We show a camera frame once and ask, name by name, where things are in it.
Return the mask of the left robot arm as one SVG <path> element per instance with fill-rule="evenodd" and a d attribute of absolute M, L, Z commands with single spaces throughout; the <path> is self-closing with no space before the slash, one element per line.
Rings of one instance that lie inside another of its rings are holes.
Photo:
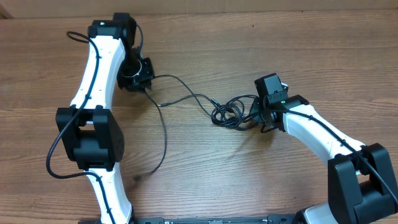
<path fill-rule="evenodd" d="M 94 20 L 81 41 L 89 56 L 80 87 L 70 106 L 55 115 L 68 158 L 80 176 L 89 178 L 101 209 L 98 223 L 133 223 L 132 203 L 121 177 L 124 135 L 112 113 L 114 89 L 143 92 L 151 86 L 154 69 L 135 47 L 137 22 L 125 12 L 111 20 Z"/>

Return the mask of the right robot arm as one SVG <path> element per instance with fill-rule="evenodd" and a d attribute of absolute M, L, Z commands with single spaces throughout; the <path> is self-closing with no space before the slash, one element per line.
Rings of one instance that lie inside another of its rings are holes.
<path fill-rule="evenodd" d="M 327 167 L 326 202 L 299 210 L 284 223 L 372 223 L 397 213 L 397 181 L 388 150 L 355 140 L 322 118 L 275 73 L 254 82 L 252 104 L 262 133 L 278 129 L 307 146 Z"/>

